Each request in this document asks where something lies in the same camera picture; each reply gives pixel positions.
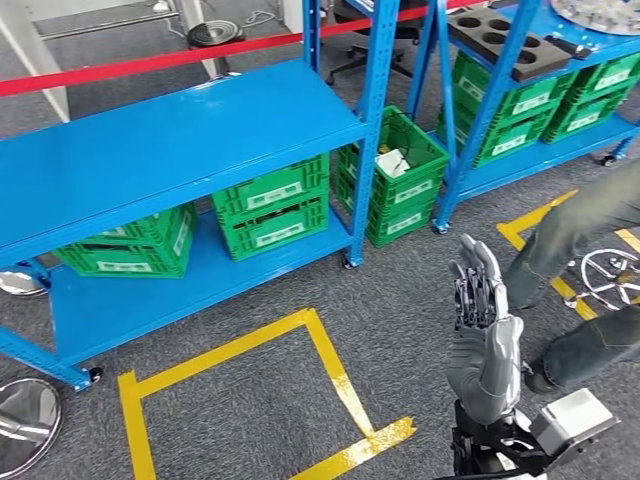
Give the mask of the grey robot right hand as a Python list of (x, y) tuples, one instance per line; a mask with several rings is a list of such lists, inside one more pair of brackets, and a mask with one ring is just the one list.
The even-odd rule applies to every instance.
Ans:
[(490, 425), (519, 401), (524, 325), (509, 312), (507, 288), (489, 247), (463, 234), (460, 255), (460, 263), (449, 262), (456, 317), (447, 378), (470, 419)]

